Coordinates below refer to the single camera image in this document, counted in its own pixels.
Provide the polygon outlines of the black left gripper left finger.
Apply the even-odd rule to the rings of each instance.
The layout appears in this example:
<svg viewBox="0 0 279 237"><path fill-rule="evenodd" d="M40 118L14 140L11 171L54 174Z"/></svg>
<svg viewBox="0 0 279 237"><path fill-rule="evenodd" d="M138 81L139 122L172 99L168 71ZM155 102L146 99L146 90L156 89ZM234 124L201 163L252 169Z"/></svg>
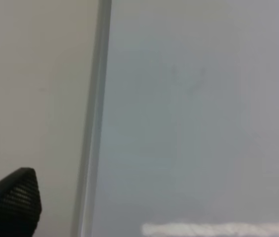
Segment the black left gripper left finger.
<svg viewBox="0 0 279 237"><path fill-rule="evenodd" d="M19 168L0 180L0 237L32 237L41 212L33 168Z"/></svg>

